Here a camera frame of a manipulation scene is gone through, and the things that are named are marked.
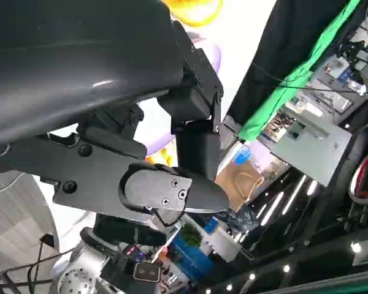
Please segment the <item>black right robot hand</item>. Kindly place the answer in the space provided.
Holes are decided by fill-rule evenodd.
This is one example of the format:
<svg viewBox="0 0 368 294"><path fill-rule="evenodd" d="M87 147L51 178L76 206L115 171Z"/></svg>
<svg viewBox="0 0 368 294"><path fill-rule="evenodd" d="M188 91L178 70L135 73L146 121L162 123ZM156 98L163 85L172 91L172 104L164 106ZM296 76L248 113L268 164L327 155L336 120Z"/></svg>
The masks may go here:
<svg viewBox="0 0 368 294"><path fill-rule="evenodd" d="M166 243L166 234L146 225L119 217L96 215L93 233L108 243L140 244L162 246Z"/></svg>

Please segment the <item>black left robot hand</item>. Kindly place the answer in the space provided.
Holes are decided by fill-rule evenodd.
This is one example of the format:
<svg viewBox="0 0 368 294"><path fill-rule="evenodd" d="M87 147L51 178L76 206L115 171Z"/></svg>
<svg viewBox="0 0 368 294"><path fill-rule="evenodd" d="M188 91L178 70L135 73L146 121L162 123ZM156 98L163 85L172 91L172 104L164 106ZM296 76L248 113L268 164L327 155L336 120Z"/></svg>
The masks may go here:
<svg viewBox="0 0 368 294"><path fill-rule="evenodd" d="M59 205L141 223L225 210L222 97L163 2L0 1L0 168L53 184ZM177 167L118 133L118 109L150 98L171 116Z"/></svg>

